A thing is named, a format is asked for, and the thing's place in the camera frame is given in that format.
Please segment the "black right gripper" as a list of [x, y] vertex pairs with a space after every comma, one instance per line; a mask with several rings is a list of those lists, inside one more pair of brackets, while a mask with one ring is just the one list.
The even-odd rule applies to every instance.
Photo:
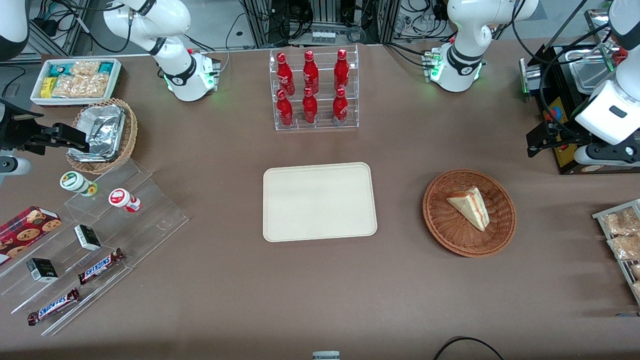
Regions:
[[46, 126], [39, 125], [35, 119], [43, 117], [11, 102], [1, 100], [0, 145], [2, 150], [18, 150], [44, 156], [47, 148], [64, 147], [83, 153], [90, 151], [87, 134], [64, 123], [54, 123], [49, 128], [49, 136], [43, 131]]

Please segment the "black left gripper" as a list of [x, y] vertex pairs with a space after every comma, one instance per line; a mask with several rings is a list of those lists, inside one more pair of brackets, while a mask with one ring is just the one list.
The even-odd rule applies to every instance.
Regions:
[[553, 122], [541, 122], [526, 134], [526, 153], [529, 158], [548, 148], [583, 145], [583, 126], [575, 119], [560, 121], [558, 128]]

